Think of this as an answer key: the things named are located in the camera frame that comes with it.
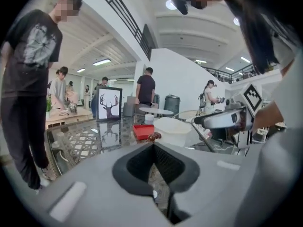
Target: potted plant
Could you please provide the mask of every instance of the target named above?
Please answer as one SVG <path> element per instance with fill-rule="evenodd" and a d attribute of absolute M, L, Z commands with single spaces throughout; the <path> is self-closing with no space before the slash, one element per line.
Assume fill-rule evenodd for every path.
<path fill-rule="evenodd" d="M 46 100 L 46 119 L 50 118 L 51 109 L 52 109 L 52 101 L 50 97 L 48 97 Z"/>

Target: fluorescent light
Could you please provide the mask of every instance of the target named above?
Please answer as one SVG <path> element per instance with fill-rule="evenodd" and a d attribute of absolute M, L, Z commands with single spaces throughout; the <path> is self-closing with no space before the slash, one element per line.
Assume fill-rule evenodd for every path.
<path fill-rule="evenodd" d="M 80 70 L 77 70 L 77 72 L 83 72 L 85 69 L 84 68 L 82 68 L 82 69 L 80 69 Z"/>
<path fill-rule="evenodd" d="M 246 58 L 244 58 L 244 57 L 241 57 L 241 59 L 242 60 L 244 60 L 244 61 L 246 61 L 247 63 L 250 63 L 250 61 L 249 60 L 247 60 Z"/>
<path fill-rule="evenodd" d="M 172 3 L 171 0 L 167 0 L 165 3 L 165 6 L 169 9 L 169 10 L 176 10 L 176 6 Z"/>
<path fill-rule="evenodd" d="M 229 67 L 225 67 L 225 69 L 231 70 L 231 71 L 235 71 L 234 69 L 231 69 L 231 68 L 229 68 Z"/>
<path fill-rule="evenodd" d="M 236 17 L 233 19 L 233 23 L 234 23 L 236 26 L 240 26 L 239 19 L 236 18 Z"/>
<path fill-rule="evenodd" d="M 201 60 L 196 60 L 196 62 L 199 62 L 199 63 L 207 63 L 206 61 L 201 61 Z"/>
<path fill-rule="evenodd" d="M 102 61 L 98 61 L 98 62 L 94 63 L 93 65 L 94 66 L 99 66 L 99 65 L 102 65 L 102 64 L 105 64 L 105 63 L 108 63 L 108 62 L 110 62 L 110 60 L 105 59 L 105 60 L 102 60 Z"/>

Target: red tray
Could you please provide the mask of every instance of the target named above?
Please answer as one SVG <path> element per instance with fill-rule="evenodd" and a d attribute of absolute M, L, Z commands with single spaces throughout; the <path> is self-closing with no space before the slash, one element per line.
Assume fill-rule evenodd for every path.
<path fill-rule="evenodd" d="M 155 132 L 155 127 L 153 124 L 134 124 L 133 131 L 138 140 L 147 140 L 148 136 Z"/>

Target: railing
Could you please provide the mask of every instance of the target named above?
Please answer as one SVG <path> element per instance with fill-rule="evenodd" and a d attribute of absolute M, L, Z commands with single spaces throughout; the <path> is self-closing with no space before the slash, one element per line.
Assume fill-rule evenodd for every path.
<path fill-rule="evenodd" d="M 225 71 L 216 70 L 208 67 L 203 67 L 203 68 L 207 70 L 210 74 L 212 74 L 214 77 L 216 77 L 219 81 L 228 82 L 229 84 L 258 75 L 252 64 L 242 68 L 241 70 L 235 71 L 231 74 Z M 278 68 L 277 65 L 271 66 L 268 68 L 267 72 L 271 70 L 275 70 L 277 68 Z"/>
<path fill-rule="evenodd" d="M 111 8 L 117 13 L 121 20 L 125 23 L 128 29 L 132 32 L 136 41 L 141 46 L 142 50 L 146 54 L 147 58 L 151 59 L 152 48 L 149 46 L 146 37 L 141 32 L 135 19 L 127 9 L 122 0 L 105 0 Z"/>

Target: silver pot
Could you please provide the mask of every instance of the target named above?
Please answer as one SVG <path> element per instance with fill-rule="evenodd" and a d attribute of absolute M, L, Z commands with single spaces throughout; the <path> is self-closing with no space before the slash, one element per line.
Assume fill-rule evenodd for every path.
<path fill-rule="evenodd" d="M 70 103 L 68 106 L 68 111 L 71 114 L 77 114 L 77 104 L 76 103 Z"/>

